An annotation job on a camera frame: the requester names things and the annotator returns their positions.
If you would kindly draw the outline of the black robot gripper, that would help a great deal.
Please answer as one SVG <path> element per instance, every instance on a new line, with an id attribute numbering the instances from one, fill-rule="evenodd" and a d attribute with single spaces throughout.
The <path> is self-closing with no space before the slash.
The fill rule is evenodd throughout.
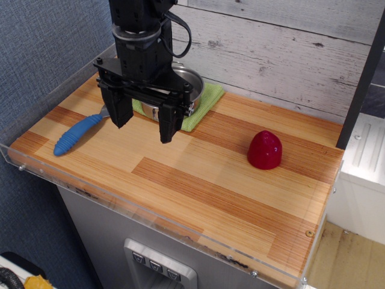
<path id="1" fill-rule="evenodd" d="M 98 58 L 94 66 L 102 99 L 109 116 L 118 128 L 133 117 L 132 100 L 159 108 L 159 132 L 163 144 L 172 141 L 181 129 L 187 111 L 189 84 L 171 67 L 173 51 L 172 28 L 153 26 L 150 30 L 125 31 L 112 28 L 117 56 Z"/>

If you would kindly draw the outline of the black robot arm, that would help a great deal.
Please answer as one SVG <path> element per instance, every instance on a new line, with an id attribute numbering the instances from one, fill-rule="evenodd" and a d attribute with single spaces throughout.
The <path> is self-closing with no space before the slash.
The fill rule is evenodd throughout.
<path id="1" fill-rule="evenodd" d="M 110 1 L 117 56 L 94 61 L 102 98 L 112 122 L 121 128 L 134 115 L 134 99 L 158 107 L 162 143 L 171 142 L 192 106 L 193 85 L 172 68 L 190 45 L 173 52 L 173 22 L 190 30 L 170 11 L 176 1 Z"/>

